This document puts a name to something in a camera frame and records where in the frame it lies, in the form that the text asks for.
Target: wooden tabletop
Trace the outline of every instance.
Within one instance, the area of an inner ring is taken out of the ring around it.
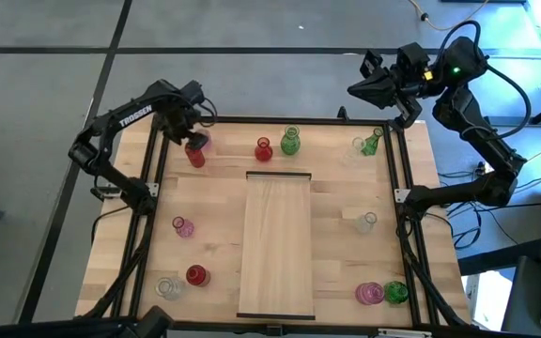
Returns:
[[[115,167],[138,177],[151,121],[146,118],[123,131]],[[302,325],[410,327],[407,303],[365,306],[354,298],[361,283],[404,282],[404,270],[395,235],[394,202],[383,140],[375,156],[345,157],[354,137],[368,137],[374,127],[300,125],[301,149],[294,156],[281,152],[282,125],[225,124],[209,129],[211,147],[206,165],[193,168],[180,146],[171,144],[162,181],[139,315],[158,305],[175,320],[223,323],[269,323],[272,319],[238,318],[240,268],[247,171],[311,173],[311,232],[315,320],[281,320]],[[266,136],[274,149],[269,162],[254,157],[256,140]],[[406,130],[415,184],[438,187],[426,124],[417,121]],[[398,178],[404,186],[395,135],[394,155]],[[154,153],[155,163],[159,145]],[[102,212],[123,204],[104,203]],[[367,234],[354,227],[367,211],[378,221]],[[444,216],[438,207],[431,212]],[[193,222],[191,238],[180,238],[172,220],[181,216]],[[118,274],[130,210],[100,221],[87,264],[76,314],[90,310]],[[450,228],[443,221],[422,221],[425,246],[434,284],[461,318],[470,321]],[[185,278],[190,265],[211,273],[206,287],[187,286],[178,300],[159,297],[154,287],[162,277]],[[132,280],[128,282],[122,313],[128,312]],[[421,316],[427,322],[425,295],[417,280]]]

